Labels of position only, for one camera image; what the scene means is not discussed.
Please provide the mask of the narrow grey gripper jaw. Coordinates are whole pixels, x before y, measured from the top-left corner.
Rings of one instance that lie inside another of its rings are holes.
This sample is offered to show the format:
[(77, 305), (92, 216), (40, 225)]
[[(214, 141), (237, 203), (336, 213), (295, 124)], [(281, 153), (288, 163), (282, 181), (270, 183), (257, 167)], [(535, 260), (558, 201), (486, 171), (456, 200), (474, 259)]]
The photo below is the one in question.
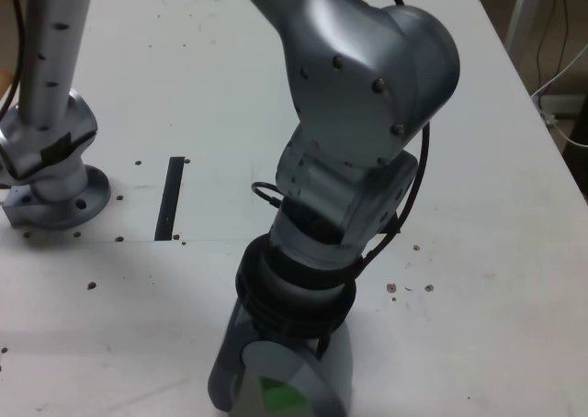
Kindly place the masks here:
[(237, 299), (209, 374), (208, 394), (217, 410), (230, 411), (236, 402), (237, 378), (243, 369), (242, 352), (257, 339), (258, 331)]

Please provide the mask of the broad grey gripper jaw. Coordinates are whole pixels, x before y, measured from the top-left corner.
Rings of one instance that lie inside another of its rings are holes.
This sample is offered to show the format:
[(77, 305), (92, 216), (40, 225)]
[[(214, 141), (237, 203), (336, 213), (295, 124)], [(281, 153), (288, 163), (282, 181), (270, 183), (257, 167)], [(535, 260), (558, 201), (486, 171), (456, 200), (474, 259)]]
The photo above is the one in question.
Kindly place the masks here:
[(261, 387), (265, 416), (347, 416), (353, 352), (344, 324), (328, 342), (260, 340), (242, 352), (246, 375)]

